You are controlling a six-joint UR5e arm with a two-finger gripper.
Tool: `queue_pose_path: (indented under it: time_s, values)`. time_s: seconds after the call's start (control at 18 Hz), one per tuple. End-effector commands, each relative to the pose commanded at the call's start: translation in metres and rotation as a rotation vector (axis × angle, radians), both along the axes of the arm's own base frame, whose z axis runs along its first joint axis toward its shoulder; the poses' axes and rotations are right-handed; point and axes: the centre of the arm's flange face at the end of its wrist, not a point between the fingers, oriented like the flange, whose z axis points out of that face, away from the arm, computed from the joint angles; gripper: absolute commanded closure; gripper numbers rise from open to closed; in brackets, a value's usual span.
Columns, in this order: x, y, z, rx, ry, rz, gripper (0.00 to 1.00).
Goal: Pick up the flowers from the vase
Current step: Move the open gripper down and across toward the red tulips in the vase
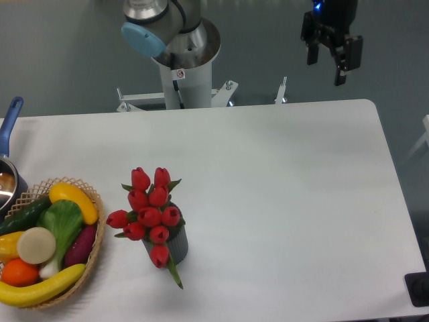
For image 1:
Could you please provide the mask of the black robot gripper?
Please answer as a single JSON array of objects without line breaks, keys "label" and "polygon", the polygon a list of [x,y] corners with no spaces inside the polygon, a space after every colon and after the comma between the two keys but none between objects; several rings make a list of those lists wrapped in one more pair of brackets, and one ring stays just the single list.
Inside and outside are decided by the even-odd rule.
[{"label": "black robot gripper", "polygon": [[358,1],[312,1],[312,10],[304,14],[301,40],[307,47],[307,65],[318,62],[319,44],[341,46],[335,49],[334,85],[345,84],[350,71],[361,66],[363,36],[348,36],[357,12]]}]

